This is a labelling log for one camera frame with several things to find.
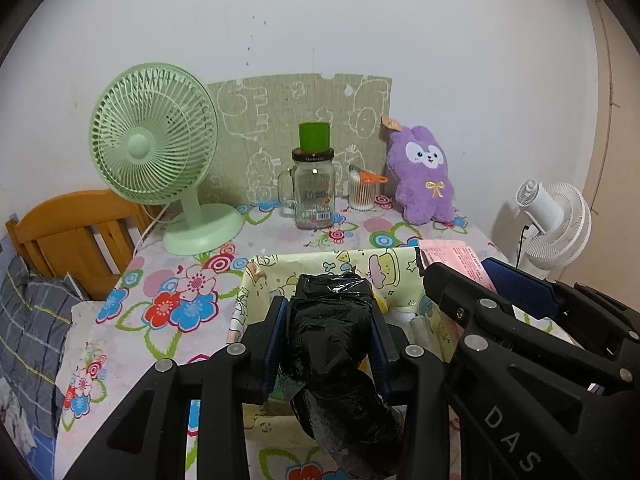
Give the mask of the black plastic bag bundle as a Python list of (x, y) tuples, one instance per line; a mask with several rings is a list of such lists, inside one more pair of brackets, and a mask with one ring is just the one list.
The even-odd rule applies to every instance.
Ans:
[(360, 368), (376, 301), (355, 273), (303, 274), (288, 308), (283, 389), (300, 426), (349, 479), (396, 474), (402, 429)]

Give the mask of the pink mask pack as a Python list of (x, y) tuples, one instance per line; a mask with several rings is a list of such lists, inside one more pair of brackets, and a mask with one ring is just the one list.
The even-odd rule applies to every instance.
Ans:
[(420, 240), (418, 247), (424, 266), (442, 263), (491, 292), (497, 291), (480, 258), (463, 240)]

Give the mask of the white standing fan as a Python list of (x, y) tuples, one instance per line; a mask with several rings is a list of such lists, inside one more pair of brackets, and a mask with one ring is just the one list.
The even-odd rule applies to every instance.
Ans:
[(591, 210), (574, 185), (529, 179), (518, 188), (515, 201), (529, 218), (519, 269), (545, 278), (584, 251), (591, 234)]

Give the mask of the yellow cartoon fabric storage box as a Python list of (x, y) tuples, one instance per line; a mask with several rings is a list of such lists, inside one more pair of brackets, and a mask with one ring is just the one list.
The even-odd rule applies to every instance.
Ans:
[(273, 297), (292, 298), (301, 275), (354, 272), (372, 285), (374, 296), (386, 307), (387, 322), (401, 327), (412, 344), (420, 344), (448, 362), (454, 342), (439, 308), (425, 295), (418, 262), (413, 247), (251, 258), (235, 294), (227, 341), (240, 341), (250, 324), (262, 321)]

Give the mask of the floral tablecloth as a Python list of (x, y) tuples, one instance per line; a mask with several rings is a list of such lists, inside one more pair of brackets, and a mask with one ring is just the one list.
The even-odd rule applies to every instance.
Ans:
[(244, 269), (261, 255), (413, 247), (420, 240), (463, 240), (480, 258), (498, 247), (459, 214), (451, 222), (412, 226), (379, 197), (358, 211), (339, 202), (332, 226), (303, 231), (280, 208), (241, 205), (245, 224), (232, 242), (178, 257), (151, 235), (105, 300), (74, 314), (58, 385), (65, 392), (54, 474), (63, 478), (111, 411), (162, 359), (203, 361), (228, 344)]

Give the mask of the white crumpled cloth on bed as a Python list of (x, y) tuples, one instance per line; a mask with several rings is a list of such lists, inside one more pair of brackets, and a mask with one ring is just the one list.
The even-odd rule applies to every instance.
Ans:
[(20, 451), (21, 456), (27, 457), (37, 445), (17, 395), (4, 378), (0, 379), (0, 412), (2, 425), (11, 441)]

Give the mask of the grey plaid bedding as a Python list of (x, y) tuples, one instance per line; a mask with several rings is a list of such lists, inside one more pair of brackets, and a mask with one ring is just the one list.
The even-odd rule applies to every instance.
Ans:
[(16, 255), (1, 282), (1, 376), (16, 394), (29, 426), (53, 438), (64, 394), (55, 385), (72, 307), (72, 283), (45, 278)]

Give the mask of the purple bunny plush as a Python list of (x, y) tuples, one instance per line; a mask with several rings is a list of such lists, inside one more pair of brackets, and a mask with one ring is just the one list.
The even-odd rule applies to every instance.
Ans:
[(395, 183), (395, 202), (414, 226), (456, 218), (454, 186), (445, 153), (430, 130), (401, 126), (388, 133), (386, 168)]

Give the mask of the cotton swab jar orange lid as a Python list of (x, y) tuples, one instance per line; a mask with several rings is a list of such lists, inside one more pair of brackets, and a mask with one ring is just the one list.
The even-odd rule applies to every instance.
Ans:
[(359, 211), (371, 210), (375, 204), (375, 197), (380, 194), (382, 185), (386, 183), (386, 177), (350, 165), (348, 167), (349, 207)]

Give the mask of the glass mason jar mug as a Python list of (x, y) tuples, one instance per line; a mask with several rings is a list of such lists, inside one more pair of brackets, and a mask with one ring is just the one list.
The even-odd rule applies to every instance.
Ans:
[(292, 151), (292, 166), (278, 175), (278, 200), (292, 210), (297, 229), (332, 226), (335, 214), (335, 169), (332, 148), (319, 153)]

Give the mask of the green cup on jar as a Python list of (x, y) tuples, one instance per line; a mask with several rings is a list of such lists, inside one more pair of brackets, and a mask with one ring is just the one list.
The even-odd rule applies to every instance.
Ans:
[(303, 122), (298, 125), (299, 148), (303, 153), (326, 152), (331, 147), (328, 122)]

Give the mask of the green desk fan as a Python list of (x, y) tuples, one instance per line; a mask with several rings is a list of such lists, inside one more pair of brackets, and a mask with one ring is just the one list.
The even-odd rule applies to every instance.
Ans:
[(241, 232), (234, 207), (198, 199), (216, 153), (218, 117), (205, 84), (183, 68), (144, 63), (119, 74), (96, 100), (88, 140), (114, 193), (140, 205), (181, 204), (163, 236), (166, 252), (209, 252)]

